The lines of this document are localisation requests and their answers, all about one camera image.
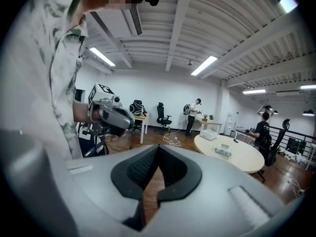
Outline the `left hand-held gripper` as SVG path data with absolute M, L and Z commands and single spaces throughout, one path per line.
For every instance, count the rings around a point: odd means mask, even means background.
M 135 117 L 122 107 L 120 97 L 102 84 L 96 83 L 88 97 L 88 112 L 92 134 L 123 136 L 134 126 Z

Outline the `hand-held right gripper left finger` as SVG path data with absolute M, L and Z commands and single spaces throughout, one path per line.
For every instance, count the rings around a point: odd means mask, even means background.
M 69 210 L 78 232 L 159 232 L 146 223 L 144 191 L 159 162 L 159 146 L 67 163 Z

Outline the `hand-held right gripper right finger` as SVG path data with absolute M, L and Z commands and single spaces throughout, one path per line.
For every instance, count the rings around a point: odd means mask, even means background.
M 149 234 L 275 234 L 283 202 L 231 163 L 167 146 L 195 162 L 201 181 L 182 200 L 163 202 L 147 225 Z

